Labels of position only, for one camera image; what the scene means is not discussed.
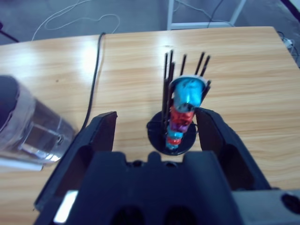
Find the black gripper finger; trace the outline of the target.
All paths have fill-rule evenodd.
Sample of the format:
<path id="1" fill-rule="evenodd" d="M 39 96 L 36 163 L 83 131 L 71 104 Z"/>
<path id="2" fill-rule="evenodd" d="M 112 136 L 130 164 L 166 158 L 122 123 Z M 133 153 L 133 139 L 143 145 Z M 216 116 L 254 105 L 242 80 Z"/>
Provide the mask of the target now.
<path id="1" fill-rule="evenodd" d="M 195 117 L 203 151 L 213 151 L 231 190 L 271 190 L 237 133 L 215 111 L 197 108 Z"/>
<path id="2" fill-rule="evenodd" d="M 35 209 L 42 211 L 48 201 L 81 186 L 94 154 L 112 151 L 116 119 L 116 112 L 100 114 L 76 136 L 35 200 Z"/>

